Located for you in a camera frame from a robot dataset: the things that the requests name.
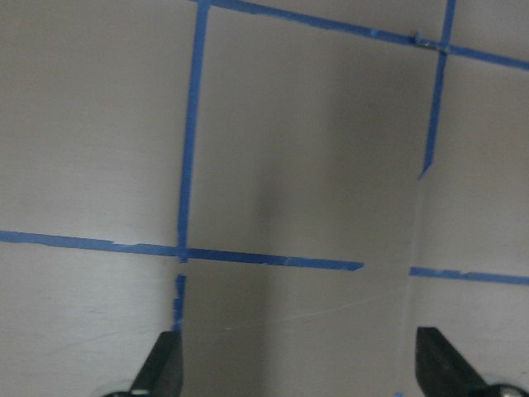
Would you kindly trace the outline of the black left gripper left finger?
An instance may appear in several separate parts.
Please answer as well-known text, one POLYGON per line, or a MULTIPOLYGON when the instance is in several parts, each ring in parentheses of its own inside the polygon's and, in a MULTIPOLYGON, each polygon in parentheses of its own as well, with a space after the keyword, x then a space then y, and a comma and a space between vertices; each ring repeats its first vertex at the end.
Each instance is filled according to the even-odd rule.
POLYGON ((112 387, 99 396, 178 397, 183 389, 183 343, 179 331, 162 332, 128 388, 112 387))

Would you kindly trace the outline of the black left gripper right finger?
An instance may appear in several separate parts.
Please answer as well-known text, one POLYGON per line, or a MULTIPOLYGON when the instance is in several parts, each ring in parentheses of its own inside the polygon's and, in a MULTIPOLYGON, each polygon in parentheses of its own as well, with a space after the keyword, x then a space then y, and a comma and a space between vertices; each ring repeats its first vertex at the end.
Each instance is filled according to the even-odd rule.
POLYGON ((522 387, 487 382, 435 327, 415 336, 415 377, 427 397, 527 396, 522 387))

